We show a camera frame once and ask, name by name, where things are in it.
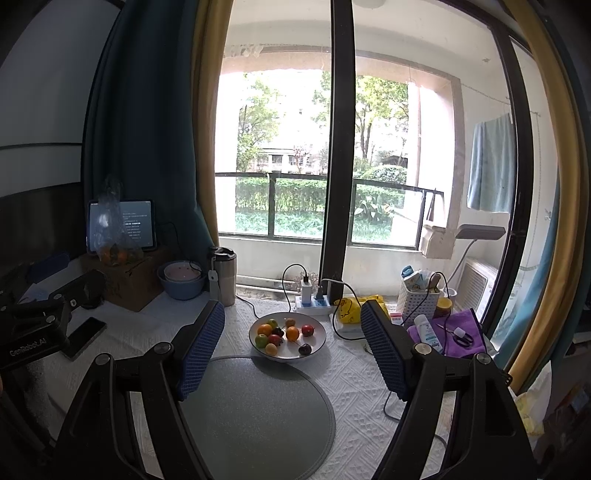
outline ceiling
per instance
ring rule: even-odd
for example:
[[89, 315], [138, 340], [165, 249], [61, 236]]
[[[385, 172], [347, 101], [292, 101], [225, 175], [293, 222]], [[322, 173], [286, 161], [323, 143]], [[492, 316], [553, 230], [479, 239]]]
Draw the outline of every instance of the ceiling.
[[[365, 1], [379, 5], [381, 1]], [[396, 33], [431, 44], [481, 67], [500, 64], [495, 42], [485, 25], [437, 0], [385, 0], [381, 7], [353, 5], [356, 27]], [[230, 28], [269, 22], [330, 21], [329, 0], [234, 0]]]

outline air conditioner unit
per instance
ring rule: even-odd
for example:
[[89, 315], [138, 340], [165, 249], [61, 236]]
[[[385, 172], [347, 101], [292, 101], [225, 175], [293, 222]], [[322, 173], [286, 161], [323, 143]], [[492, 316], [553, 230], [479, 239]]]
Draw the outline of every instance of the air conditioner unit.
[[462, 269], [454, 308], [458, 311], [474, 309], [482, 321], [499, 270], [476, 258], [467, 257]]

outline desk lamp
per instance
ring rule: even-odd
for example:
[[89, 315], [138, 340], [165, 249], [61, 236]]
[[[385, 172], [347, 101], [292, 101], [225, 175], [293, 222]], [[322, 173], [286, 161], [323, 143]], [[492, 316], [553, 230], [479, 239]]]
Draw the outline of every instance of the desk lamp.
[[505, 227], [503, 226], [494, 226], [494, 225], [472, 225], [470, 223], [464, 223], [460, 225], [456, 231], [456, 239], [458, 240], [472, 240], [464, 250], [464, 253], [457, 263], [456, 268], [454, 268], [453, 273], [447, 279], [447, 281], [451, 281], [457, 271], [460, 269], [460, 265], [466, 258], [466, 254], [470, 247], [476, 243], [477, 240], [498, 240], [503, 235], [505, 235]]

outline metal screw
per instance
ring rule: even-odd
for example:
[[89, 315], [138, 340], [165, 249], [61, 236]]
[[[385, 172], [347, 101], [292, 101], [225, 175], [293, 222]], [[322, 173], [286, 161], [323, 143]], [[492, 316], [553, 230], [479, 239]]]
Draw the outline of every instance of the metal screw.
[[488, 365], [492, 362], [492, 358], [488, 353], [480, 352], [476, 354], [476, 360], [478, 360], [482, 365]]
[[106, 353], [102, 353], [95, 358], [95, 363], [97, 365], [104, 365], [104, 364], [107, 364], [109, 362], [109, 360], [110, 360], [109, 355], [107, 355]]
[[168, 351], [170, 351], [171, 347], [172, 345], [170, 345], [170, 343], [168, 342], [160, 342], [154, 345], [154, 352], [161, 355], [162, 353], [167, 353]]
[[431, 346], [430, 345], [427, 345], [426, 343], [417, 343], [414, 346], [414, 349], [418, 353], [420, 353], [421, 355], [428, 355], [428, 354], [430, 354], [433, 351], [433, 349], [431, 348]]

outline black device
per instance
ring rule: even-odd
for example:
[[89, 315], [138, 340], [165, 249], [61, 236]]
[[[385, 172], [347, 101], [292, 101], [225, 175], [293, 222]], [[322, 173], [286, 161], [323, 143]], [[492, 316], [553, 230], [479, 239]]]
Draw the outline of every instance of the black device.
[[[119, 204], [127, 234], [144, 251], [155, 250], [157, 244], [152, 200], [121, 200]], [[88, 204], [86, 248], [89, 253], [95, 254], [98, 250], [95, 233], [101, 222], [108, 222], [108, 218], [101, 205], [93, 200]]]
[[105, 322], [90, 317], [68, 336], [70, 345], [61, 350], [62, 354], [69, 360], [76, 360], [87, 346], [107, 328]]
[[73, 309], [98, 306], [105, 276], [91, 270], [49, 295], [48, 300], [18, 301], [28, 288], [25, 269], [11, 274], [11, 288], [0, 299], [0, 371], [8, 371], [68, 348], [67, 325]]

